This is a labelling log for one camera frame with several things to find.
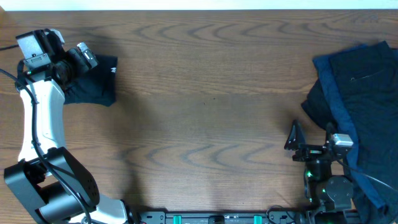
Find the dark teal t-shirt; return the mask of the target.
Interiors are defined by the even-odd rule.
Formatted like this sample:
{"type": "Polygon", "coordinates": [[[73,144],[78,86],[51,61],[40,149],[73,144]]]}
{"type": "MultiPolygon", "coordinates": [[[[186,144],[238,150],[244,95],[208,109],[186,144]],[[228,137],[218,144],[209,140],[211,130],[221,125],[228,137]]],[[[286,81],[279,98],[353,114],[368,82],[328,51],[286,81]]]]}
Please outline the dark teal t-shirt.
{"type": "Polygon", "coordinates": [[[65,105],[91,103],[111,106],[116,102],[115,79],[118,58],[110,55],[96,55],[99,64],[80,75],[68,85],[65,91],[65,105]]]}

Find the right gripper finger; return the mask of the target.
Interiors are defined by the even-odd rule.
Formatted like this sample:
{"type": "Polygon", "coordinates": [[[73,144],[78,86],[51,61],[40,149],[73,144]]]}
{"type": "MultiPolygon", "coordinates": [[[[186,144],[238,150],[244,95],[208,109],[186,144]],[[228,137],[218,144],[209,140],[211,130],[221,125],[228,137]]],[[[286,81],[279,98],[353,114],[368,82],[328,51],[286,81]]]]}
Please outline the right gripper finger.
{"type": "Polygon", "coordinates": [[[334,135],[338,132],[336,124],[334,122],[328,122],[326,124],[325,131],[326,131],[326,136],[325,136],[326,140],[330,140],[332,135],[334,135]]]}
{"type": "Polygon", "coordinates": [[[300,122],[295,119],[292,122],[289,136],[285,142],[284,149],[290,151],[296,151],[300,149],[301,145],[306,144],[304,131],[300,122]]]}

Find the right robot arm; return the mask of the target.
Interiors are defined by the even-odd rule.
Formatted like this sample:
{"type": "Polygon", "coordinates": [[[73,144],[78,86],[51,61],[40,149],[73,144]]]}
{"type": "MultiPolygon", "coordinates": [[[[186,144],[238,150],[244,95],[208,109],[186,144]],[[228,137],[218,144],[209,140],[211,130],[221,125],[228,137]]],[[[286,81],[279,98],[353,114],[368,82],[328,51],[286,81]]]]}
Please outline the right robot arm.
{"type": "Polygon", "coordinates": [[[353,140],[326,126],[325,143],[308,144],[298,120],[292,121],[284,149],[293,151],[292,160],[303,162],[305,196],[310,206],[295,216],[296,223],[347,223],[345,211],[351,208],[353,184],[343,175],[332,174],[331,164],[342,160],[352,150],[353,140]]]}

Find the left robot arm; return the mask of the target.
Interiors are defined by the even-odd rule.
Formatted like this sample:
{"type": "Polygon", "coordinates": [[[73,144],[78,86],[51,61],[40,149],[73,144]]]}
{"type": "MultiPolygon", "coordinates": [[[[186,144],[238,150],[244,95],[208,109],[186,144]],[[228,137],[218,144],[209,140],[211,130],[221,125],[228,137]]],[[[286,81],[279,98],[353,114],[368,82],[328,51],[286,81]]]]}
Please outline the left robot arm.
{"type": "Polygon", "coordinates": [[[116,101],[115,56],[96,55],[81,42],[65,50],[55,29],[18,35],[23,53],[15,87],[24,104],[24,138],[6,185],[37,223],[134,223],[122,200],[99,192],[92,174],[68,150],[63,108],[116,101]]]}

